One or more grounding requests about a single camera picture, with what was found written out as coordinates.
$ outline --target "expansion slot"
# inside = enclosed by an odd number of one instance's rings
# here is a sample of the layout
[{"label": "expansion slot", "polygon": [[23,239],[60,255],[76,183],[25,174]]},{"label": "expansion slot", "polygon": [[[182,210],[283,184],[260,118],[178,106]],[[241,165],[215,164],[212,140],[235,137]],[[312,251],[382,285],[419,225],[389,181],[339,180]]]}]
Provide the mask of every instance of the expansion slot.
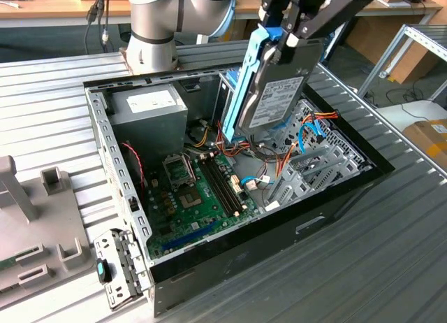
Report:
[{"label": "expansion slot", "polygon": [[216,222],[211,223],[209,225],[207,225],[206,227],[199,229],[197,231],[194,231],[190,234],[187,234],[183,237],[177,238],[173,241],[170,241],[169,243],[163,244],[161,246],[162,250],[170,250],[171,248],[176,248],[177,246],[186,244],[198,237],[204,236],[206,234],[208,234],[209,232],[211,232],[213,230],[213,227],[216,225]]},{"label": "expansion slot", "polygon": [[200,169],[222,205],[225,214],[228,217],[232,217],[235,212],[241,213],[244,210],[242,204],[239,199],[237,199],[234,191],[227,184],[227,179],[219,170],[216,162],[213,159],[201,161]]}]

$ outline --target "power supply label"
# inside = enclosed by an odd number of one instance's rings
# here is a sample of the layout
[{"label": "power supply label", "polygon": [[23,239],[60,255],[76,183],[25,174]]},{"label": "power supply label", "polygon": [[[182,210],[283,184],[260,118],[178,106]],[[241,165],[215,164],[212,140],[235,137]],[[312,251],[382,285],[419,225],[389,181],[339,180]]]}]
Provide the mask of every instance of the power supply label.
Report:
[{"label": "power supply label", "polygon": [[303,79],[304,77],[295,77],[267,83],[249,128],[281,120]]},{"label": "power supply label", "polygon": [[129,104],[132,113],[156,110],[157,108],[177,105],[173,96],[168,90],[130,96],[127,99],[127,103]]}]

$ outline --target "side panel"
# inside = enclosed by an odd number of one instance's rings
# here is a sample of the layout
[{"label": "side panel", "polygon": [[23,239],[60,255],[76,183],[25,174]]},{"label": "side panel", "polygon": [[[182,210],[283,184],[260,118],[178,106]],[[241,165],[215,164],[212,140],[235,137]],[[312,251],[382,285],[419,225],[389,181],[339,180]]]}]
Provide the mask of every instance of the side panel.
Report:
[{"label": "side panel", "polygon": [[351,204],[353,198],[359,196],[359,192],[362,190],[350,191],[194,268],[156,283],[153,302],[155,315],[187,301],[334,222],[335,213],[343,211],[345,205]]}]

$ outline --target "cardboard box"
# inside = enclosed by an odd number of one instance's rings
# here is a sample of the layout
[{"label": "cardboard box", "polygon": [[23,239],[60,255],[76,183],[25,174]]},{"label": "cardboard box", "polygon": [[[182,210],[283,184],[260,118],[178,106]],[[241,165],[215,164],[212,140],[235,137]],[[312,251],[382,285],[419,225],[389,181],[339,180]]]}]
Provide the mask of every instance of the cardboard box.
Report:
[{"label": "cardboard box", "polygon": [[415,122],[404,135],[447,170],[447,119]]}]

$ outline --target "hard drive label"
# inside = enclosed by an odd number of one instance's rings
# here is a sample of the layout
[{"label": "hard drive label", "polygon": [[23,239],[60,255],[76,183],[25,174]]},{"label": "hard drive label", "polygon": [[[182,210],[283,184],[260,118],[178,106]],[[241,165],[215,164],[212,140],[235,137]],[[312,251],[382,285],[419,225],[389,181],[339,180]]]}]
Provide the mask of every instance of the hard drive label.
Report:
[{"label": "hard drive label", "polygon": [[295,77],[267,83],[249,128],[281,120],[303,79],[304,77]]}]

